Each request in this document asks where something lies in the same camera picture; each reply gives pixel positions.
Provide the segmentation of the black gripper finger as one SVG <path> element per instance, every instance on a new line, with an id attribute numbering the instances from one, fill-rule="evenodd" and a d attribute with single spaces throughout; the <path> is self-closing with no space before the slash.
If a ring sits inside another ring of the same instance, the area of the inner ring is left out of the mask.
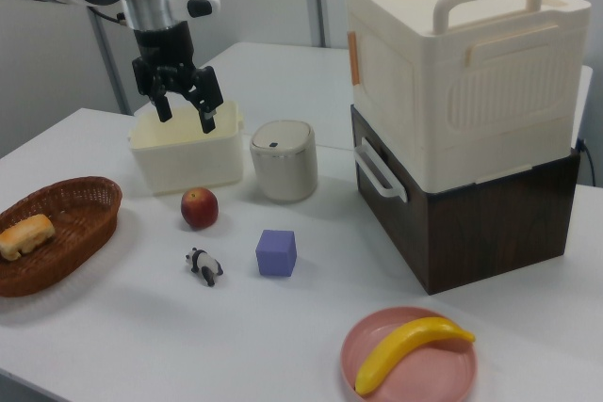
<path id="1" fill-rule="evenodd" d="M 223 104 L 220 85 L 211 66 L 186 70 L 184 98 L 197 110 L 202 130 L 209 134 L 216 128 L 214 116 Z"/>
<path id="2" fill-rule="evenodd" d="M 150 99 L 161 122 L 170 120 L 171 107 L 166 97 L 169 76 L 165 69 L 151 65 L 143 57 L 134 59 L 132 67 L 139 94 Z"/>

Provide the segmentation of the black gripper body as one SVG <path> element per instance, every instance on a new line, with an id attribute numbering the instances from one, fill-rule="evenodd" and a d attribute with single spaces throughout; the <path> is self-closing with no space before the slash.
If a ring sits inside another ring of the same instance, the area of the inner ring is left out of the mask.
<path id="1" fill-rule="evenodd" d="M 193 87 L 192 74 L 196 67 L 188 23 L 161 30 L 135 30 L 134 35 L 140 56 L 133 61 L 133 69 L 140 94 L 151 91 L 159 69 L 169 69 L 169 74 L 174 77 L 175 82 L 167 85 L 170 91 L 180 92 Z"/>

